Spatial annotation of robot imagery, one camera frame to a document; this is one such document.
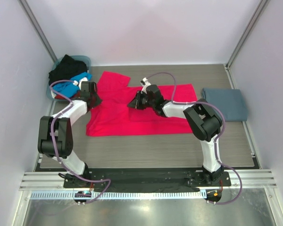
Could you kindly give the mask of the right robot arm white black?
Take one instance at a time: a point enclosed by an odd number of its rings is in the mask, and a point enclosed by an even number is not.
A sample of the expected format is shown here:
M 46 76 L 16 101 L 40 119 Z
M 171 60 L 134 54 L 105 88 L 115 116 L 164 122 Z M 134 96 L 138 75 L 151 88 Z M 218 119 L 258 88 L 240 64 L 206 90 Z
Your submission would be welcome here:
M 157 85 L 146 85 L 141 91 L 137 91 L 127 106 L 138 110 L 151 108 L 156 115 L 165 118 L 186 119 L 194 136 L 201 144 L 204 183 L 214 186 L 220 181 L 224 167 L 219 159 L 218 140 L 223 128 L 223 119 L 216 113 L 212 104 L 205 99 L 195 102 L 167 100 Z

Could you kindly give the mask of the grey blue t shirt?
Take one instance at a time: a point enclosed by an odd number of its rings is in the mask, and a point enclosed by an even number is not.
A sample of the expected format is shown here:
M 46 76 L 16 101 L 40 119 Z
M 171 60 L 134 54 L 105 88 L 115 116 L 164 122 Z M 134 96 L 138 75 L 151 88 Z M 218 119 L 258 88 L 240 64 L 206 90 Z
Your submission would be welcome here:
M 239 89 L 203 88 L 201 96 L 221 111 L 225 121 L 247 121 L 248 109 Z

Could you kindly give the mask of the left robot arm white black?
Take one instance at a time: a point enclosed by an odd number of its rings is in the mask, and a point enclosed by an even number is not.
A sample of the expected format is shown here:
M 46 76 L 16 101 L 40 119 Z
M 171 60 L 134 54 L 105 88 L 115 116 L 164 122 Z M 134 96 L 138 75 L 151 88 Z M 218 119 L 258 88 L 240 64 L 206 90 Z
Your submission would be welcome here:
M 37 149 L 39 153 L 56 160 L 67 171 L 64 179 L 74 179 L 79 187 L 85 188 L 94 181 L 91 180 L 88 165 L 74 151 L 72 126 L 79 118 L 100 105 L 102 100 L 93 81 L 82 81 L 79 97 L 74 100 L 53 89 L 54 85 L 61 82 L 66 80 L 56 81 L 49 88 L 69 104 L 54 115 L 41 117 Z

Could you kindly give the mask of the pink red t shirt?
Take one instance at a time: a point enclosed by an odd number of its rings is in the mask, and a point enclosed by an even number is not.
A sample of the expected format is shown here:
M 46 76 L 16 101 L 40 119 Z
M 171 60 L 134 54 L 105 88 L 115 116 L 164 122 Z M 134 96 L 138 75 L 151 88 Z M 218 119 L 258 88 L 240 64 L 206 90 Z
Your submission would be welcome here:
M 86 135 L 139 136 L 191 133 L 186 119 L 165 118 L 151 108 L 137 110 L 127 105 L 141 87 L 130 87 L 130 77 L 105 71 L 97 83 L 97 93 L 102 99 L 91 110 L 91 119 L 86 125 Z

